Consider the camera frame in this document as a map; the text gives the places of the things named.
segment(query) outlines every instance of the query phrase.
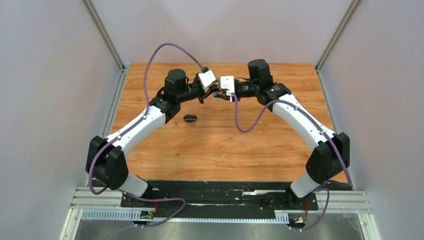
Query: wooden table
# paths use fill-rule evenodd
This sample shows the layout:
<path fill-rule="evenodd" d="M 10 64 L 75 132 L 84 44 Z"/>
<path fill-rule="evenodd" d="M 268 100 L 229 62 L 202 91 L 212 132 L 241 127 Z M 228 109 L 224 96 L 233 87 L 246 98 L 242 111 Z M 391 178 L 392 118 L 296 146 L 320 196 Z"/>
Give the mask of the wooden table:
<path fill-rule="evenodd" d="M 249 77 L 246 63 L 207 63 L 217 76 Z M 146 107 L 143 93 L 145 63 L 129 69 L 113 132 L 119 130 Z M 147 75 L 152 99 L 163 87 L 171 69 L 183 69 L 190 81 L 199 67 L 194 63 L 154 63 Z M 323 92 L 313 64 L 270 64 L 274 82 L 285 84 L 299 102 L 321 123 L 331 128 Z M 250 127 L 263 108 L 256 98 L 239 102 L 238 119 Z M 183 116 L 196 114 L 197 122 Z M 249 133 L 237 130 L 234 103 L 212 96 L 200 104 L 181 104 L 181 111 L 165 126 L 141 142 L 127 158 L 130 172 L 144 179 L 294 181 L 304 171 L 311 152 L 304 141 L 281 118 L 268 110 Z M 339 174 L 336 180 L 345 181 Z"/>

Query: white wall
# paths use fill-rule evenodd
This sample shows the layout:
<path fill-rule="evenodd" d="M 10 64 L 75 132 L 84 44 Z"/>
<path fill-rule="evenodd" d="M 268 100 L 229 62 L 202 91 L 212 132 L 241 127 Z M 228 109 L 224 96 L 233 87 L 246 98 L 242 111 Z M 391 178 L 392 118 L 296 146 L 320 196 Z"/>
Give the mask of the white wall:
<path fill-rule="evenodd" d="M 364 0 L 322 71 L 384 240 L 424 236 L 424 2 Z"/>
<path fill-rule="evenodd" d="M 0 239 L 59 238 L 118 68 L 79 0 L 0 3 Z"/>
<path fill-rule="evenodd" d="M 351 0 L 92 0 L 125 64 L 164 42 L 201 62 L 317 63 Z M 176 49 L 158 62 L 189 62 Z"/>

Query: cable clip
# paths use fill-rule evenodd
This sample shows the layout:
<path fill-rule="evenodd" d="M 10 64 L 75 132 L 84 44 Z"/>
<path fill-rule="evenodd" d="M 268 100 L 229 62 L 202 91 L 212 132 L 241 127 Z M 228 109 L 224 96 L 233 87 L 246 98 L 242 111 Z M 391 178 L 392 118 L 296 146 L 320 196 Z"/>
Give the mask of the cable clip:
<path fill-rule="evenodd" d="M 329 129 L 328 128 L 324 128 L 322 131 L 319 132 L 320 135 L 323 135 L 324 133 L 326 133 Z"/>

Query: gray floor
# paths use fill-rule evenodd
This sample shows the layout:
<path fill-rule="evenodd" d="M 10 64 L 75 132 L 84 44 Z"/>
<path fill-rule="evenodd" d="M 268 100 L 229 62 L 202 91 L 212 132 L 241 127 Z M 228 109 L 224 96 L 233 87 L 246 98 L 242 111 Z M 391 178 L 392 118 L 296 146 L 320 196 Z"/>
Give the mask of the gray floor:
<path fill-rule="evenodd" d="M 308 224 L 318 218 L 308 216 Z M 83 220 L 81 240 L 103 240 L 113 232 L 130 226 L 132 222 Z M 248 223 L 182 223 L 167 222 L 152 228 L 131 228 L 108 237 L 108 240 L 364 240 L 356 214 L 326 214 L 314 229 L 304 232 L 289 230 L 281 224 Z"/>

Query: wood grain surface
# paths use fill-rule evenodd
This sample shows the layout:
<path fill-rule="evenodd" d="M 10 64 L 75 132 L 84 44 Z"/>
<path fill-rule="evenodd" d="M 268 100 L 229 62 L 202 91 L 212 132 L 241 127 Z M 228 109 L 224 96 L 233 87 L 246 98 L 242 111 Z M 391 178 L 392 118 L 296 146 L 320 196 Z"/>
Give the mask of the wood grain surface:
<path fill-rule="evenodd" d="M 207 63 L 215 75 L 249 77 L 246 63 Z M 116 114 L 113 132 L 125 126 L 146 107 L 143 90 L 145 63 L 130 66 Z M 190 81 L 199 67 L 194 63 L 153 63 L 147 75 L 152 99 L 163 87 L 171 69 L 183 69 Z M 285 84 L 299 102 L 321 123 L 332 128 L 324 95 L 313 64 L 270 64 L 274 82 Z M 256 98 L 239 102 L 238 119 L 250 127 L 263 108 Z M 184 122 L 186 114 L 197 122 Z M 249 133 L 237 130 L 234 103 L 210 96 L 200 104 L 181 104 L 181 111 L 165 126 L 142 141 L 127 158 L 130 172 L 144 179 L 294 181 L 304 171 L 311 152 L 281 118 L 268 110 Z M 334 179 L 345 181 L 339 174 Z"/>

